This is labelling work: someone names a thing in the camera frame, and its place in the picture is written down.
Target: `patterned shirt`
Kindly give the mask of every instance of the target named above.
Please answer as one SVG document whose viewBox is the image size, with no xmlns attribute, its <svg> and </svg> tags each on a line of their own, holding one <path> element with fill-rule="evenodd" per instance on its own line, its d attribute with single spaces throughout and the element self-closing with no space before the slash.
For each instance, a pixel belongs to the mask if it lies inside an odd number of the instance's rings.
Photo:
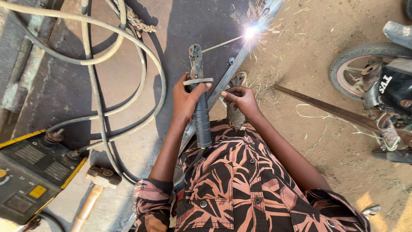
<svg viewBox="0 0 412 232">
<path fill-rule="evenodd" d="M 186 175 L 175 231 L 370 232 L 365 216 L 332 191 L 302 192 L 248 123 L 211 122 L 212 146 Z M 194 143 L 180 157 L 195 160 Z M 169 228 L 173 183 L 143 179 L 135 186 L 138 232 Z"/>
</svg>

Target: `welding machine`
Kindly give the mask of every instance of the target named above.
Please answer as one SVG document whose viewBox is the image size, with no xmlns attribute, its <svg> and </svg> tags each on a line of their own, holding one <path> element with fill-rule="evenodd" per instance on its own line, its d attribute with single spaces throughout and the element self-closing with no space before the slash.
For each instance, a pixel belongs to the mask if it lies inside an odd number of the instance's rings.
<svg viewBox="0 0 412 232">
<path fill-rule="evenodd" d="M 62 132 L 32 134 L 0 144 L 0 221 L 25 225 L 76 175 L 86 158 L 72 159 Z"/>
</svg>

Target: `sandy ground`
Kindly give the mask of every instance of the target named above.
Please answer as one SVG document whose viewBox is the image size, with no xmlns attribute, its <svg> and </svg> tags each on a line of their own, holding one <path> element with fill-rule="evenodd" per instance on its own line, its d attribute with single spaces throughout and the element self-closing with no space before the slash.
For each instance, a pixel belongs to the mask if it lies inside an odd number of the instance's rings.
<svg viewBox="0 0 412 232">
<path fill-rule="evenodd" d="M 371 204 L 382 206 L 378 215 L 370 217 L 372 231 L 412 231 L 412 167 L 374 159 L 370 151 L 379 147 L 374 138 L 354 134 L 357 129 L 334 118 L 302 117 L 297 111 L 304 116 L 327 113 L 297 106 L 302 102 L 270 88 L 277 83 L 360 114 L 362 103 L 332 86 L 329 68 L 340 53 L 353 46 L 389 41 L 382 33 L 387 21 L 410 25 L 402 12 L 403 2 L 302 0 L 299 6 L 299 1 L 283 3 L 272 23 L 282 23 L 288 31 L 280 37 L 267 37 L 264 50 L 254 50 L 257 60 L 252 52 L 252 59 L 246 60 L 240 71 L 247 72 L 247 85 L 251 85 L 264 115 L 326 175 L 334 191 L 359 210 Z M 210 116 L 212 120 L 224 118 L 226 110 L 217 102 Z"/>
</svg>

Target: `person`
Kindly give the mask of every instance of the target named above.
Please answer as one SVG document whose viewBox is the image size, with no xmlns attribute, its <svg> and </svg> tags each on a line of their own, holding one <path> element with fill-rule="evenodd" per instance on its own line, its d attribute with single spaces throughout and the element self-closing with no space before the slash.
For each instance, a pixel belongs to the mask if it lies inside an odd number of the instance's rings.
<svg viewBox="0 0 412 232">
<path fill-rule="evenodd" d="M 185 73 L 173 88 L 173 119 L 147 179 L 135 186 L 136 231 L 173 230 L 173 173 L 186 124 L 210 83 L 187 93 Z M 227 118 L 211 122 L 212 145 L 186 173 L 174 231 L 366 232 L 367 218 L 290 145 L 263 116 L 253 91 L 236 85 L 221 95 Z M 230 118 L 243 116 L 235 125 Z M 201 148 L 180 157 L 185 171 Z"/>
</svg>

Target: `ventilation slot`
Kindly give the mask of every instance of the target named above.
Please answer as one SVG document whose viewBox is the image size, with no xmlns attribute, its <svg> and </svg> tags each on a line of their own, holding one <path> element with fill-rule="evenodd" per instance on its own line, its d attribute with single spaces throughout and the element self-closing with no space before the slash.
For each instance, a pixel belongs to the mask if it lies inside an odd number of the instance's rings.
<svg viewBox="0 0 412 232">
<path fill-rule="evenodd" d="M 65 166 L 61 165 L 57 161 L 54 161 L 49 167 L 46 168 L 44 171 L 45 173 L 51 175 L 54 177 L 56 180 L 63 180 L 64 177 L 69 173 L 69 169 L 67 169 Z"/>
<path fill-rule="evenodd" d="M 43 152 L 37 150 L 31 145 L 27 145 L 22 149 L 17 150 L 15 154 L 31 164 L 37 163 L 37 161 L 46 156 Z"/>
</svg>

